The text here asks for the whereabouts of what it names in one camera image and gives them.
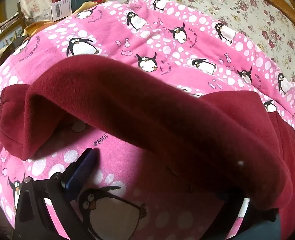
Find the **penguin print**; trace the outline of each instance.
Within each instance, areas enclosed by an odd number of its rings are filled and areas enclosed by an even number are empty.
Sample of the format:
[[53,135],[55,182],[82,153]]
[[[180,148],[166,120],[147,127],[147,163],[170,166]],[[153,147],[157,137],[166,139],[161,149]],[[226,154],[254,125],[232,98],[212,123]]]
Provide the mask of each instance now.
[[210,74],[213,74],[214,70],[216,69],[215,64],[208,62],[207,59],[204,59],[204,58],[193,60],[192,66],[197,67],[198,69],[202,71],[206,71]]
[[84,10],[84,11],[81,11],[81,12],[78,12],[77,14],[75,14],[75,18],[78,18],[78,19],[86,19],[88,17],[91,16],[91,14],[93,13],[93,11],[95,10],[95,8],[93,9],[87,9],[87,10]]
[[146,72],[152,72],[157,70],[157,63],[156,63],[156,52],[154,57],[140,57],[136,54],[138,58],[138,66]]
[[169,32],[173,34],[173,38],[179,43],[186,42],[186,31],[184,27],[185,23],[183,23],[182,27],[176,27],[174,30],[169,30]]
[[154,9],[159,9],[161,11],[164,11],[164,8],[166,7],[168,0],[155,0],[153,2]]
[[240,72],[240,71],[237,70],[237,72],[240,75],[240,77],[242,77],[245,80],[246,83],[252,84],[252,77],[251,77],[252,66],[251,66],[249,71],[242,70]]
[[267,112],[270,112],[270,113],[277,111],[277,108],[274,104],[272,104],[272,101],[273,100],[270,100],[264,103],[265,109],[267,110]]
[[13,206],[13,211],[14,213],[16,212],[16,208],[18,206],[18,201],[19,201],[19,196],[20,196],[20,192],[21,192],[21,188],[22,188],[22,183],[25,179],[25,172],[24,172],[24,176],[23,176],[23,180],[22,182],[20,182],[19,180],[14,181],[14,183],[11,182],[10,178],[8,177],[8,181],[10,184],[10,187],[13,190],[13,199],[14,199],[14,206]]
[[13,55],[17,55],[19,54],[22,50],[25,49],[25,47],[28,45],[28,43],[30,42],[30,37],[26,38],[25,41],[23,41],[22,45],[17,47],[15,49],[15,51],[13,52]]
[[128,26],[129,24],[131,24],[136,31],[138,31],[142,26],[144,26],[147,23],[134,12],[129,12],[126,17],[126,24]]
[[93,42],[89,39],[82,38],[72,38],[69,41],[67,56],[69,55],[69,51],[71,51],[72,55],[80,55],[80,54],[99,54],[100,49],[97,49],[89,42]]
[[147,214],[145,204],[137,206],[109,192],[115,189],[120,187],[89,188],[79,197],[83,224],[98,240],[129,240]]
[[286,79],[283,73],[278,74],[277,82],[279,91],[282,90],[284,94],[286,94],[286,92],[288,92],[292,87],[291,83]]
[[236,35],[235,30],[230,29],[229,27],[227,27],[223,23],[218,23],[217,25],[215,25],[215,29],[216,29],[217,34],[220,37],[220,39],[224,38],[227,41],[229,41],[230,43],[233,42],[233,38]]

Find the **barcode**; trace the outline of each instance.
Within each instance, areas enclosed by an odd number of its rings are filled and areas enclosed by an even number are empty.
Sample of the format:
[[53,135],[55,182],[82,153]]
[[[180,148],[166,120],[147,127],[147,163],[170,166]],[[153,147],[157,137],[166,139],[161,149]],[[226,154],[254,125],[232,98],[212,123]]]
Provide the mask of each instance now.
[[59,4],[55,5],[55,10],[56,10],[56,17],[60,17],[61,13],[60,13],[60,5]]

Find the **red fleece fabric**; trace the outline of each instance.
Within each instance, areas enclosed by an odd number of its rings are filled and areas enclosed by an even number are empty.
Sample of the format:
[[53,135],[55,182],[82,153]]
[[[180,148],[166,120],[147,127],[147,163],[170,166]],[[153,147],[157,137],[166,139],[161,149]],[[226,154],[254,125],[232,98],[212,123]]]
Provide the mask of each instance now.
[[71,114],[158,155],[195,186],[238,187],[259,209],[281,208],[284,235],[294,230],[295,132],[254,92],[194,98],[138,68],[80,55],[32,85],[4,88],[0,100],[0,141],[22,160]]

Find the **floral bedsheet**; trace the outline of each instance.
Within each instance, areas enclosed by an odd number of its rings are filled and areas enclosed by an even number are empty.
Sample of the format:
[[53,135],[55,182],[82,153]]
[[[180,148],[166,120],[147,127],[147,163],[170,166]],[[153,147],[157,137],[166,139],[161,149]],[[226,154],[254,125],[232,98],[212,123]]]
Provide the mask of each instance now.
[[[128,3],[130,0],[116,0]],[[265,0],[176,0],[251,38],[295,82],[295,26]]]

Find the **pink penguin-print fabric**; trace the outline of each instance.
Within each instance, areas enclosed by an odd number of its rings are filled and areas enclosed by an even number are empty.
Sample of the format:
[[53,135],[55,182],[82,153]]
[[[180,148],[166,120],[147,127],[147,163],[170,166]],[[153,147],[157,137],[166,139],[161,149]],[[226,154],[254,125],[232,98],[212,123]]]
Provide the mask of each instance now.
[[[78,54],[122,61],[194,97],[254,91],[267,111],[278,111],[295,130],[295,83],[243,34],[167,0],[108,1],[47,27],[1,65],[0,93],[8,85],[32,84],[53,64]],[[102,240],[197,240],[222,207],[213,193],[181,180],[152,153],[76,121],[27,161],[0,144],[0,205],[13,226],[24,177],[63,172],[87,147],[100,149],[100,165],[71,204]],[[67,237],[51,202],[46,204]]]

